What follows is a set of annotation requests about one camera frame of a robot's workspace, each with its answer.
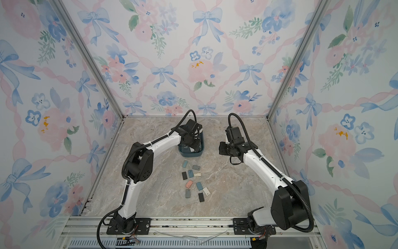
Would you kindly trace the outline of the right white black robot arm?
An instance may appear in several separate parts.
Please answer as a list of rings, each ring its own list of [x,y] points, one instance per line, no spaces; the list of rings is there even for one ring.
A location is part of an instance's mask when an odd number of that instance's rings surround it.
[[[232,165],[245,164],[251,168],[274,192],[270,208],[259,207],[248,213],[248,229],[263,235],[267,235],[272,226],[312,232],[315,221],[307,185],[282,173],[264,156],[237,114],[228,115],[225,133],[226,141],[219,145],[220,155],[228,156]]]

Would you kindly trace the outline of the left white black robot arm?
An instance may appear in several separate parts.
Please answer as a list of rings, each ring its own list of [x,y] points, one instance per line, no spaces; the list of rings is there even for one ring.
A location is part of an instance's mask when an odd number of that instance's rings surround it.
[[[197,121],[195,111],[188,110],[167,134],[145,144],[136,142],[132,145],[121,170],[121,176],[125,180],[121,204],[107,213],[97,226],[96,238],[100,248],[105,248],[100,235],[103,225],[112,226],[123,234],[132,234],[137,229],[137,202],[144,181],[153,172],[154,159],[175,146],[186,147],[190,153],[202,152],[202,133],[203,128]]]

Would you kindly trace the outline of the white eraser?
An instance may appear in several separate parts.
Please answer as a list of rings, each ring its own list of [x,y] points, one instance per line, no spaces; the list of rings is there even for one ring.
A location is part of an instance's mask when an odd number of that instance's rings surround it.
[[[211,194],[207,187],[204,187],[204,188],[203,188],[203,192],[204,192],[204,194],[205,194],[206,196],[209,196],[209,195]]]

